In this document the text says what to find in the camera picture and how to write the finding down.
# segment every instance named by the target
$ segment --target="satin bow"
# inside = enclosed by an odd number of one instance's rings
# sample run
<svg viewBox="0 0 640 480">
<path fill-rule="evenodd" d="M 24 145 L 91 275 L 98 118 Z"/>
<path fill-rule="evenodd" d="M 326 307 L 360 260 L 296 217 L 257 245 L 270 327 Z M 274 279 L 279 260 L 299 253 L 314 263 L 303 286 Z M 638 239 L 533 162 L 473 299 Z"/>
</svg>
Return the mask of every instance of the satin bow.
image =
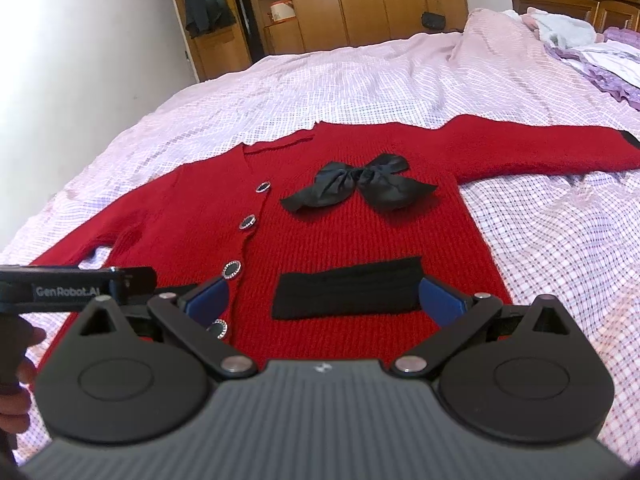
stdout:
<svg viewBox="0 0 640 480">
<path fill-rule="evenodd" d="M 316 174 L 314 183 L 280 200 L 283 208 L 296 212 L 306 207 L 324 207 L 347 199 L 358 188 L 376 211 L 400 209 L 433 192 L 437 186 L 395 175 L 409 169 L 403 156 L 383 153 L 362 168 L 329 162 Z"/>
</svg>

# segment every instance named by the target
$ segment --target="red sweater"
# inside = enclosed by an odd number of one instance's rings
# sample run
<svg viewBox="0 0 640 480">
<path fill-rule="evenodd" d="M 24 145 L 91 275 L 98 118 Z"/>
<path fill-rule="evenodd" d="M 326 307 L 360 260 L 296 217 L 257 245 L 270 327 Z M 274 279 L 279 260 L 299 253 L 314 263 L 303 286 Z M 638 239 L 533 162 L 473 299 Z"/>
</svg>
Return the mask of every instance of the red sweater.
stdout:
<svg viewBox="0 0 640 480">
<path fill-rule="evenodd" d="M 357 192 L 337 205 L 297 213 L 280 204 L 329 161 L 363 166 L 381 153 L 404 156 L 410 168 L 402 176 L 438 189 L 382 214 Z M 438 130 L 321 123 L 185 164 L 121 197 L 34 264 L 77 264 L 97 246 L 113 246 L 107 266 L 152 266 L 159 285 L 167 286 L 202 282 L 239 260 L 241 271 L 228 282 L 226 342 L 259 364 L 268 358 L 389 362 L 437 330 L 426 314 L 274 320 L 280 275 L 421 256 L 425 273 L 468 294 L 482 290 L 509 301 L 459 184 L 506 174 L 637 168 L 640 150 L 601 127 L 532 127 L 472 116 Z M 256 193 L 265 181 L 271 188 Z M 251 214 L 255 226 L 240 230 Z"/>
</svg>

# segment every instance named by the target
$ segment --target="purple fabric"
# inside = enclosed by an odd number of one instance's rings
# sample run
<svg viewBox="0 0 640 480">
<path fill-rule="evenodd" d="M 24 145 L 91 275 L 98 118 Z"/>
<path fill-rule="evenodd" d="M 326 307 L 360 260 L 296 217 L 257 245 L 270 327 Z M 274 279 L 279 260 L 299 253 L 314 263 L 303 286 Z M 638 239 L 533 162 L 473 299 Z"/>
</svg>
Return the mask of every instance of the purple fabric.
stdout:
<svg viewBox="0 0 640 480">
<path fill-rule="evenodd" d="M 609 70 L 591 64 L 581 56 L 580 52 L 572 49 L 563 49 L 545 45 L 546 51 L 551 57 L 562 61 L 562 59 L 577 59 L 586 72 L 582 75 L 602 92 L 608 92 L 619 103 L 626 100 L 632 108 L 640 110 L 640 89 L 626 82 Z"/>
<path fill-rule="evenodd" d="M 619 41 L 620 43 L 640 48 L 640 34 L 633 30 L 628 30 L 628 28 L 609 27 L 604 31 L 604 37 L 607 41 Z"/>
</svg>

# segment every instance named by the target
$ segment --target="human hand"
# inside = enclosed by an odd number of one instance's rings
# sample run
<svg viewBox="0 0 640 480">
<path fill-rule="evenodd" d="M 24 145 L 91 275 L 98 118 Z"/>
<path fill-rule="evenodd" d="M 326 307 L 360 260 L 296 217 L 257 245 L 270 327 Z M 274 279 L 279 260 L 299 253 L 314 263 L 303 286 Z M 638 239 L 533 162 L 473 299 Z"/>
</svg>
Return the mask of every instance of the human hand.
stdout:
<svg viewBox="0 0 640 480">
<path fill-rule="evenodd" d="M 33 329 L 30 346 L 42 343 L 47 333 L 41 328 Z M 30 384 L 36 378 L 36 367 L 27 358 L 24 358 L 17 370 L 17 378 L 22 384 Z M 7 433 L 24 433 L 29 429 L 29 408 L 31 407 L 31 395 L 26 388 L 21 387 L 14 395 L 0 396 L 0 430 Z"/>
</svg>

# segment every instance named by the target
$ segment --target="pink bedsheet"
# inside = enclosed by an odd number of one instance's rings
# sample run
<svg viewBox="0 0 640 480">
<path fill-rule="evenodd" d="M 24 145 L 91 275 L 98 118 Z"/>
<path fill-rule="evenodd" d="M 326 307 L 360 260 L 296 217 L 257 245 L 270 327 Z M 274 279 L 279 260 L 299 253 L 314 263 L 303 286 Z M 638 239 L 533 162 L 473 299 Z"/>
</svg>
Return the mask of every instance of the pink bedsheet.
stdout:
<svg viewBox="0 0 640 480">
<path fill-rule="evenodd" d="M 464 34 L 269 57 L 179 92 L 31 218 L 0 262 L 27 264 L 127 191 L 240 142 L 274 140 L 317 121 L 434 128 L 459 114 L 640 134 L 637 111 L 549 58 L 523 25 L 477 10 Z M 495 178 L 462 193 L 514 300 L 555 293 L 586 332 L 616 382 L 600 439 L 628 462 L 640 460 L 640 172 Z M 31 319 L 52 330 L 62 316 Z M 20 438 L 22 459 L 46 442 L 33 416 Z"/>
</svg>

